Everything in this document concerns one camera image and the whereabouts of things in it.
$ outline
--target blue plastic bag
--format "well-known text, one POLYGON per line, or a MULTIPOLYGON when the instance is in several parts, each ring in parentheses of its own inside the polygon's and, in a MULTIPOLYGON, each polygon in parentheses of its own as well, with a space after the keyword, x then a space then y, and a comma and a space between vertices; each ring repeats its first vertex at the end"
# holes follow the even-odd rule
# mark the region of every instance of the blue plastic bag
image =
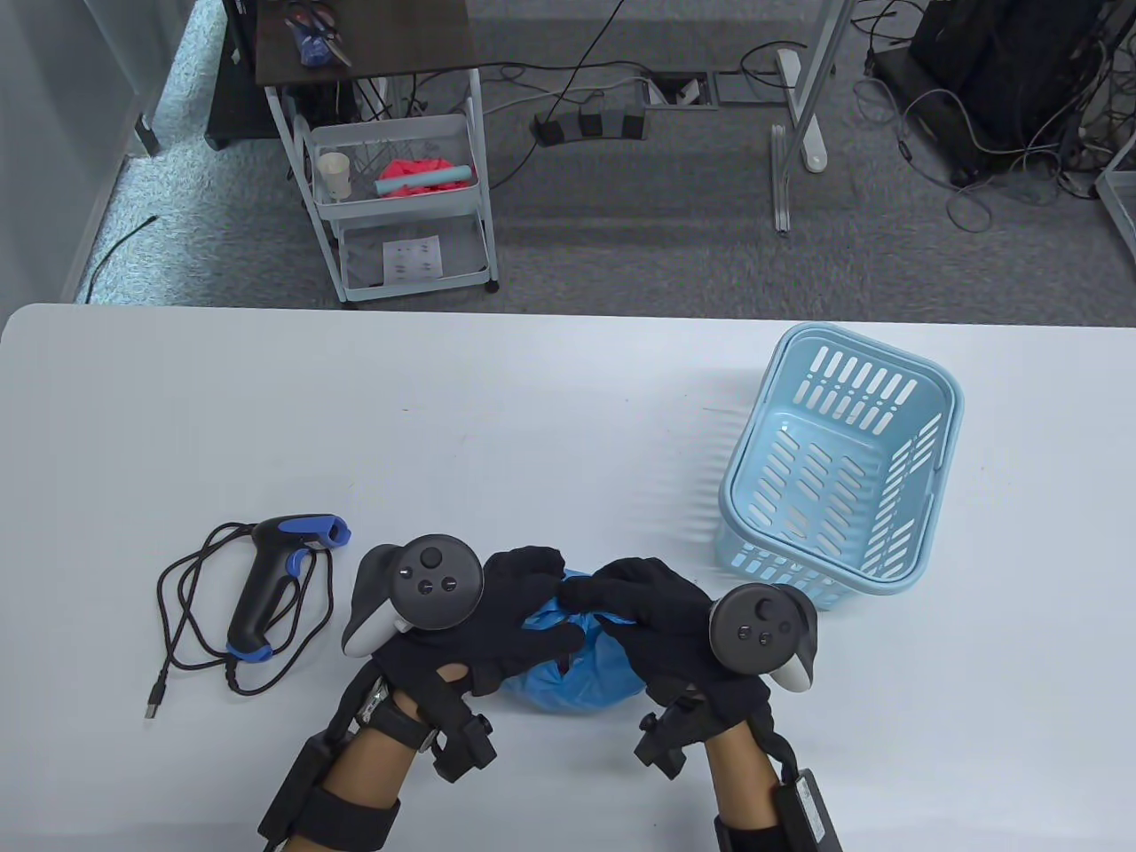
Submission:
MULTIPOLYGON (((584 575, 565 571, 565 576, 584 575)), ((643 682, 632 670, 624 649, 603 632, 595 616, 562 612, 553 599, 529 616, 525 626, 545 630, 565 621, 578 625, 585 637, 584 648, 573 655, 568 671, 561 675, 558 663, 546 662, 510 677, 501 685, 503 690, 553 713, 603 710, 643 692, 643 682)))

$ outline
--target forearm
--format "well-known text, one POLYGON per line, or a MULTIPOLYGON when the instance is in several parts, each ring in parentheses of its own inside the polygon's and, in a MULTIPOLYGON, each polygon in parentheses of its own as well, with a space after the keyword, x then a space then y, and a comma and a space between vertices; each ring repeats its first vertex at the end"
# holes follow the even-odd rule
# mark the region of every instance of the forearm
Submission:
MULTIPOLYGON (((418 718, 418 707, 403 693, 395 692, 394 702, 404 713, 418 718)), ((321 786, 345 802, 389 810, 399 799, 416 754, 385 734, 364 728, 332 766, 321 786)), ((293 837, 284 850, 328 852, 326 846, 303 837, 293 837)))
POLYGON ((718 816, 728 828, 754 830, 778 824, 774 791, 780 780, 745 722, 705 743, 718 816))

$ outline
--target paper cup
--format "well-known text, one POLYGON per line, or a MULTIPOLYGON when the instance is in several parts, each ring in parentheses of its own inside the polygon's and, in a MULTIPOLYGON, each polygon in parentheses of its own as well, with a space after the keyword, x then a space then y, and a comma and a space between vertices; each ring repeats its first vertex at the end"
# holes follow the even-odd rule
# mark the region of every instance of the paper cup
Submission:
POLYGON ((336 200, 351 198, 351 160, 339 151, 320 154, 316 168, 324 176, 328 194, 336 200))

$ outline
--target gray carpet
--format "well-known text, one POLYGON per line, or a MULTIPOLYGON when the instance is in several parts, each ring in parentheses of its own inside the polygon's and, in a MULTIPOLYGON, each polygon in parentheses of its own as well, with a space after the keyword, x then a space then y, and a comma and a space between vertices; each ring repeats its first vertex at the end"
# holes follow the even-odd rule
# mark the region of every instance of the gray carpet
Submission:
MULTIPOLYGON (((542 64, 575 61, 609 10, 610 0, 470 0, 484 57, 542 64)), ((727 68, 765 40, 807 37, 802 18, 813 10, 769 0, 628 0, 593 58, 727 68)), ((889 24, 904 27, 902 19, 889 24)), ((161 218, 108 264, 94 299, 336 308, 281 144, 242 142, 216 153, 202 140, 223 27, 218 0, 199 0, 154 122, 165 150, 124 167, 92 257, 150 214, 161 218)), ((946 193, 908 168, 892 131, 855 109, 852 85, 866 47, 858 33, 845 39, 819 108, 828 170, 794 175, 788 239, 772 228, 767 167, 768 128, 786 120, 783 108, 653 114, 646 142, 538 150, 494 192, 498 294, 467 289, 369 307, 1136 325, 1134 264, 1099 202, 1062 197, 1029 207, 992 193, 988 233, 951 224, 946 193)), ((525 80, 553 87, 566 75, 525 80)), ((485 90, 487 106, 526 93, 506 84, 485 90)), ((453 81, 440 78, 423 97, 444 109, 454 92, 453 81)), ((488 117, 493 175, 528 149, 532 106, 488 117)), ((926 148, 914 151, 942 173, 926 148)))

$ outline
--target gloved hand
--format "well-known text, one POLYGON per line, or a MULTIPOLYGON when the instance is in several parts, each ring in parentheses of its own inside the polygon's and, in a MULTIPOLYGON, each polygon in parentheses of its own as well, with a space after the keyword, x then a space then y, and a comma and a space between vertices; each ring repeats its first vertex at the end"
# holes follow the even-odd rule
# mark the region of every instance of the gloved hand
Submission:
POLYGON ((673 679, 693 684, 722 724, 722 730, 758 717, 772 728, 769 688, 758 676, 737 675, 710 648, 709 595, 659 559, 620 559, 591 577, 560 584, 557 599, 569 612, 593 612, 627 653, 648 684, 673 679), (604 618, 608 612, 635 624, 604 618))
POLYGON ((399 634, 374 654, 394 686, 406 687, 425 673, 461 663, 469 674, 454 682, 459 694, 487 695, 507 677, 578 651, 584 632, 571 624, 525 629, 525 619, 556 596, 565 560, 552 548, 494 553, 485 563, 485 586, 473 615, 446 630, 399 634))

